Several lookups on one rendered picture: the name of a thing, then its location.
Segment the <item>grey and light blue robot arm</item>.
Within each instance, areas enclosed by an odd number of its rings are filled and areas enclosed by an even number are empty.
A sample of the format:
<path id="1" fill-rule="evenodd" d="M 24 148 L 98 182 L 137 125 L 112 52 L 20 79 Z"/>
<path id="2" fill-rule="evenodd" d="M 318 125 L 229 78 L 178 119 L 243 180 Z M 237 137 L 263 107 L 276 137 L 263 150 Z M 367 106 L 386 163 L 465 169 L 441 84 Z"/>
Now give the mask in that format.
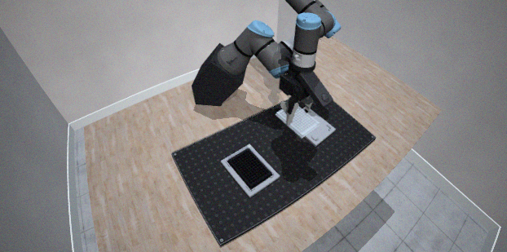
<path id="1" fill-rule="evenodd" d="M 262 21 L 254 20 L 233 43 L 218 52 L 218 62 L 225 70 L 235 75 L 242 74 L 253 55 L 274 78 L 289 70 L 289 62 L 285 60 L 287 55 L 293 54 L 293 63 L 302 68 L 315 64 L 319 39 L 323 36 L 331 38 L 341 25 L 319 0 L 285 1 L 298 13 L 295 35 L 277 44 L 271 28 Z M 297 78 L 319 109 L 333 102 L 333 97 L 313 71 L 300 72 Z"/>

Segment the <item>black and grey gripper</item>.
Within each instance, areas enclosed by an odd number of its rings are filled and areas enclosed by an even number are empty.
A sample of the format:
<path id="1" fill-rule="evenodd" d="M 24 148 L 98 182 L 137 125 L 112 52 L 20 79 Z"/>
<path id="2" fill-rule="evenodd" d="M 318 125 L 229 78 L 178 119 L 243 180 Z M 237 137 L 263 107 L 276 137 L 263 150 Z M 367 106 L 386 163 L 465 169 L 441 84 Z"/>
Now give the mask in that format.
<path id="1" fill-rule="evenodd" d="M 287 102 L 282 101 L 280 103 L 280 107 L 286 113 L 286 126 L 293 122 L 294 114 L 298 109 L 298 101 L 302 101 L 305 105 L 305 112 L 308 113 L 310 111 L 313 99 L 306 92 L 302 84 L 297 78 L 297 75 L 300 72 L 309 73 L 315 69 L 315 64 L 310 68 L 302 68 L 295 65 L 292 61 L 292 55 L 287 55 L 286 59 L 289 62 L 289 70 L 285 71 L 280 75 L 280 85 L 279 89 L 282 90 L 286 95 L 292 95 L 289 97 Z M 292 94 L 293 92 L 293 94 Z"/>

